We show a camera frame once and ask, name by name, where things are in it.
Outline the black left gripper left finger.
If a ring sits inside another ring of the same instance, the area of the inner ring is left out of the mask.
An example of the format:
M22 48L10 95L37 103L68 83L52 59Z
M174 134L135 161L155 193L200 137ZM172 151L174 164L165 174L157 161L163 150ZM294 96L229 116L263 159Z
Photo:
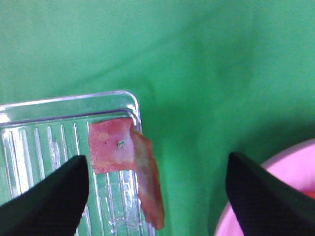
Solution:
M27 192L1 205L2 236L72 236L89 195L86 157L76 155Z

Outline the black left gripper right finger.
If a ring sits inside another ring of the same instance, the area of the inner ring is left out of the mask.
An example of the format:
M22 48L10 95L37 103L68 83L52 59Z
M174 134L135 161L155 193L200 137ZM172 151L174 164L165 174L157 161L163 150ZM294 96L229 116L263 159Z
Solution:
M315 201L241 153L228 157L225 188L246 236L313 236Z

